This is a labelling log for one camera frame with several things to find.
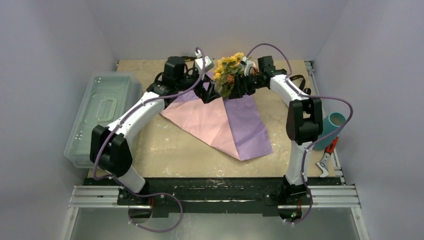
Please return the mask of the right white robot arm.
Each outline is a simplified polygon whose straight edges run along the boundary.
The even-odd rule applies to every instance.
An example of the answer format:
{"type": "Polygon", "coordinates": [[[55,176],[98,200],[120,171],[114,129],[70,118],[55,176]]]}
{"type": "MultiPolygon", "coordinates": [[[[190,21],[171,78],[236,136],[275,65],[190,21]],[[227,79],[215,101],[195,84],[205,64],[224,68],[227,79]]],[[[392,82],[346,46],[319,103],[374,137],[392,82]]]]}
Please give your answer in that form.
{"type": "Polygon", "coordinates": [[[257,89],[268,88],[277,93],[288,107],[286,133],[291,141],[287,173],[284,175],[279,195],[288,204],[307,193],[308,151],[323,132],[322,102],[300,90],[283,69],[276,69],[273,58],[258,59],[258,68],[248,57],[241,59],[243,73],[234,77],[229,99],[252,95],[257,89]]]}

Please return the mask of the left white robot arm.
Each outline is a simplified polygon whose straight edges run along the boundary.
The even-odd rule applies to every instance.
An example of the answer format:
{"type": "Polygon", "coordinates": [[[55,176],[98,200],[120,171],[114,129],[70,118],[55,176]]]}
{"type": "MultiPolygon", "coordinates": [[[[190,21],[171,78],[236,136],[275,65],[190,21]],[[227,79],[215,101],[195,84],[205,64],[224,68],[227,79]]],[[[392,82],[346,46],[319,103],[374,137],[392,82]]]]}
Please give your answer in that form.
{"type": "Polygon", "coordinates": [[[138,205],[146,203],[151,195],[148,181],[133,164],[132,147],[139,132],[186,93],[193,93],[204,103],[219,97],[207,76],[215,66],[213,59],[198,52],[191,61],[192,66],[188,66],[183,56],[170,56],[134,105],[111,123],[98,124],[91,131],[89,160],[94,165],[93,178],[117,181],[138,205]]]}

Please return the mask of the black printed ribbon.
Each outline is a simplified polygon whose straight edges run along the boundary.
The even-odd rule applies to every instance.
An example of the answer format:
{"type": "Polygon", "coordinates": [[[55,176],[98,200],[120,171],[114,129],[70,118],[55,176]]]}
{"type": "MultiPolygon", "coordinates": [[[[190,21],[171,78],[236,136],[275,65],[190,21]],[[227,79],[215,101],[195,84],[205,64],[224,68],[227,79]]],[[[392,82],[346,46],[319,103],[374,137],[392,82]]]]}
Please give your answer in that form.
{"type": "Polygon", "coordinates": [[[297,74],[294,76],[289,77],[291,82],[295,82],[298,81],[299,85],[298,88],[306,95],[310,95],[312,93],[312,90],[308,87],[306,87],[306,78],[301,75],[301,74],[297,74]]]}

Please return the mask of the clear plastic storage box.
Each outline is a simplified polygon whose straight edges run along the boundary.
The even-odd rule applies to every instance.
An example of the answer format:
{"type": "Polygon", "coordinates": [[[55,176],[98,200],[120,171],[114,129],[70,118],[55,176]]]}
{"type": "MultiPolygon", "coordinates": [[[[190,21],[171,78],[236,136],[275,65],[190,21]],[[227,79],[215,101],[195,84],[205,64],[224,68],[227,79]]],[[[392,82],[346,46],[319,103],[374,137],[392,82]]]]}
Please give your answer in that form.
{"type": "Polygon", "coordinates": [[[106,127],[128,111],[143,93],[142,85],[132,72],[108,71],[93,73],[71,133],[64,156],[76,168],[91,169],[90,146],[92,130],[97,125],[106,127]]]}

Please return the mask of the flower bouquet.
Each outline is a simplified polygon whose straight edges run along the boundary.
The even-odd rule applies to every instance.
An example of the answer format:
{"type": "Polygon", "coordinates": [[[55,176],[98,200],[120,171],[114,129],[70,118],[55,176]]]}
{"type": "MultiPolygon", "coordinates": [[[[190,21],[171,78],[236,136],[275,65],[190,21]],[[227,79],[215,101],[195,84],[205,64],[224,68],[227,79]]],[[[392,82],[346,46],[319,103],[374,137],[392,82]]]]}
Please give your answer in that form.
{"type": "MultiPolygon", "coordinates": [[[[212,80],[215,82],[215,89],[223,99],[228,99],[234,87],[235,77],[244,75],[244,68],[241,59],[246,57],[243,52],[237,52],[233,56],[223,57],[217,61],[217,67],[213,71],[212,80]]],[[[256,75],[258,69],[255,67],[250,75],[256,75]]]]}

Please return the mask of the pink wrapping paper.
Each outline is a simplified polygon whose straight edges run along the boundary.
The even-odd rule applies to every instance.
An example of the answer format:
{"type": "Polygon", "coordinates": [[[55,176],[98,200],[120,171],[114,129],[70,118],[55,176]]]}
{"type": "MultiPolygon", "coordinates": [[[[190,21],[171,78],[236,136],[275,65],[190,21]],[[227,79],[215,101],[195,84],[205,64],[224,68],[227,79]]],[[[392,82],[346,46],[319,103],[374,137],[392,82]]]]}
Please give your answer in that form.
{"type": "Polygon", "coordinates": [[[267,127],[252,95],[203,103],[194,91],[189,91],[177,97],[161,115],[208,146],[239,161],[273,153],[267,127]]]}

